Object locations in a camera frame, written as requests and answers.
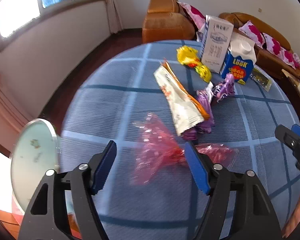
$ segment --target round table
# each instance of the round table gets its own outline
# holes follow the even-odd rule
[[[166,98],[153,76],[166,58],[186,90],[202,90],[206,83],[194,69],[182,66],[176,49],[200,49],[196,41],[159,41],[127,50],[97,69],[77,91],[64,121],[61,171],[70,171],[102,152],[109,140],[117,143],[117,157],[104,189],[94,197],[109,239],[190,239],[208,197],[197,189],[184,167],[161,169],[147,185],[131,184],[135,146],[140,135],[134,122],[147,112],[157,114],[180,147]],[[212,82],[221,78],[212,75]],[[299,124],[288,98],[274,82],[266,92],[253,80],[235,84],[235,96],[212,107],[215,127],[200,135],[199,143],[213,142],[238,148],[231,171],[254,170],[273,203],[281,227],[300,195],[300,171],[288,147],[275,137],[279,124]],[[232,221],[235,192],[231,192],[222,237]]]

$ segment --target milk carton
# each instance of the milk carton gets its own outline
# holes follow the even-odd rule
[[[206,18],[207,22],[201,30],[203,37],[199,57],[202,64],[219,73],[229,46],[233,24],[209,15]]]
[[[231,73],[234,76],[235,82],[244,85],[255,63],[256,54],[253,45],[233,36],[222,69],[220,70],[221,77],[225,78],[227,73]]]

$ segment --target dark wooden floor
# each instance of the dark wooden floor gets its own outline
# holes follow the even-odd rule
[[[53,94],[40,114],[40,118],[51,122],[60,135],[62,122],[66,111],[81,84],[103,63],[124,50],[142,43],[141,29],[127,29],[112,34],[96,47],[82,62],[67,76],[64,82]]]

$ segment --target purple candy wrapper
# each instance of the purple candy wrapper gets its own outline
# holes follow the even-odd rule
[[[213,95],[217,102],[223,100],[228,96],[234,95],[234,76],[231,73],[226,75],[225,81],[216,85],[213,89]]]
[[[214,118],[211,110],[211,100],[213,84],[209,82],[208,86],[204,90],[197,91],[197,100],[200,105],[205,109],[207,114],[210,115],[208,120],[198,123],[196,126],[188,129],[182,133],[182,137],[186,141],[193,141],[197,139],[197,133],[211,133],[211,127],[214,126]]]

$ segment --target yellow candy wrapper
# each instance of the yellow candy wrapper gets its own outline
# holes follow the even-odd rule
[[[195,67],[195,71],[200,75],[200,77],[207,83],[211,80],[211,72],[210,69],[206,65],[201,65]]]
[[[194,48],[186,45],[177,49],[177,60],[182,65],[188,67],[195,67],[195,70],[199,73],[200,77],[207,83],[211,80],[211,72],[209,68],[200,62],[197,56],[198,51]]]

